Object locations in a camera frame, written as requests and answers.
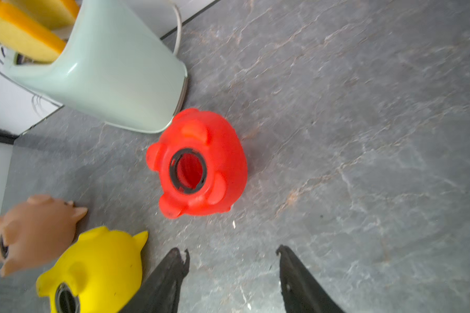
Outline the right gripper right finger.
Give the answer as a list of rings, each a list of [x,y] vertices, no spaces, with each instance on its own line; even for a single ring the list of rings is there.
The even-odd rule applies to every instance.
[[[286,312],[345,312],[288,246],[280,245],[276,254],[280,255],[279,278]]]

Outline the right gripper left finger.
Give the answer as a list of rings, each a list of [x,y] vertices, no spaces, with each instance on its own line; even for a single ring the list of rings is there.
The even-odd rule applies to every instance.
[[[130,313],[177,312],[181,284],[189,273],[189,267],[189,251],[186,250],[185,258],[182,258],[178,248],[171,249],[121,311]]]

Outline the yellow piggy bank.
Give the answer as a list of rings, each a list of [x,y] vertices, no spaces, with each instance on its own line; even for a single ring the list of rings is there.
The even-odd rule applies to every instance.
[[[65,283],[78,296],[81,312],[119,312],[142,284],[141,252],[149,233],[132,236],[105,226],[81,233],[55,265],[39,276],[36,290],[56,312],[57,287]]]

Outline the black plug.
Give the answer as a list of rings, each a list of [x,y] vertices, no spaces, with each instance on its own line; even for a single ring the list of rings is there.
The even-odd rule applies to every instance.
[[[74,296],[69,286],[61,283],[55,294],[55,308],[58,313],[80,313],[81,304],[78,296]]]
[[[3,236],[0,235],[0,256],[3,260],[6,260],[9,255],[9,247],[4,244]]]

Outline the red piggy bank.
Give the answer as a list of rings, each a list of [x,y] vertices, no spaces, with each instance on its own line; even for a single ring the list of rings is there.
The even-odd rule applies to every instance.
[[[159,208],[168,219],[226,213],[248,182],[248,162],[235,129],[221,115],[189,108],[146,151],[159,175]]]

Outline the pink piggy bank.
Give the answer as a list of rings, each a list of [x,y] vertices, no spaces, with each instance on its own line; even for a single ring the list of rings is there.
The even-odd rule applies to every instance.
[[[0,276],[43,266],[58,259],[72,244],[77,223],[88,213],[73,201],[35,194],[0,216],[0,235],[9,247],[0,256]]]

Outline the mint green toaster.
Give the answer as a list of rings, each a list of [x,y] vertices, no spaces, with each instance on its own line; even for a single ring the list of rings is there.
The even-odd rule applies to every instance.
[[[50,64],[5,58],[5,74],[22,87],[138,133],[163,132],[184,103],[188,72],[122,1],[84,1],[67,45]]]

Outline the front toast slice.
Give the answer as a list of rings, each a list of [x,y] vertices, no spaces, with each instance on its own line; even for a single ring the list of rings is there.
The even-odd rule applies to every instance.
[[[0,43],[41,63],[57,60],[66,46],[49,29],[4,1],[0,1]]]

